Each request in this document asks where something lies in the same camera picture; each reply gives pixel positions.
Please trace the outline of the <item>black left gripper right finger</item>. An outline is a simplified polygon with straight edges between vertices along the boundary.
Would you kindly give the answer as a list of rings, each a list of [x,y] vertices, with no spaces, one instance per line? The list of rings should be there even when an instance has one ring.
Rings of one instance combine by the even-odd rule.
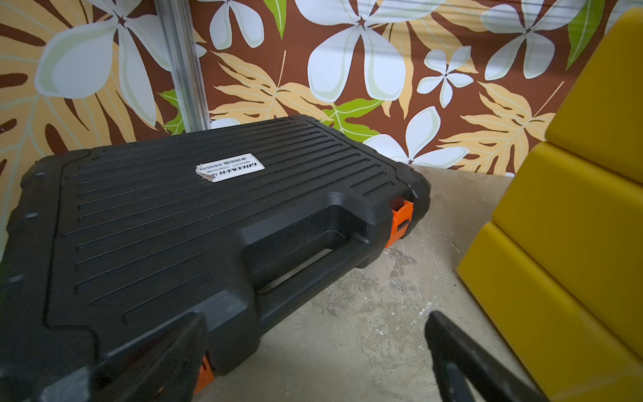
[[[443,401],[472,401],[475,388],[485,401],[545,401],[440,311],[425,324],[436,384]]]

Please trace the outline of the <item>yellow plastic drawer cabinet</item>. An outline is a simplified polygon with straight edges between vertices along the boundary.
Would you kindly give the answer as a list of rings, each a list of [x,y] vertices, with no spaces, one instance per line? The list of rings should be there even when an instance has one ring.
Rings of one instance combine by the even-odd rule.
[[[609,28],[458,274],[552,401],[642,398],[642,8]]]

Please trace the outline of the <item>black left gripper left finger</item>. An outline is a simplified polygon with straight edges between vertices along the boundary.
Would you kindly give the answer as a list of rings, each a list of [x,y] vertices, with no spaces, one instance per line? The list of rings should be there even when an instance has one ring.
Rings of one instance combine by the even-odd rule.
[[[29,319],[37,401],[189,401],[208,332],[187,311],[41,311]]]

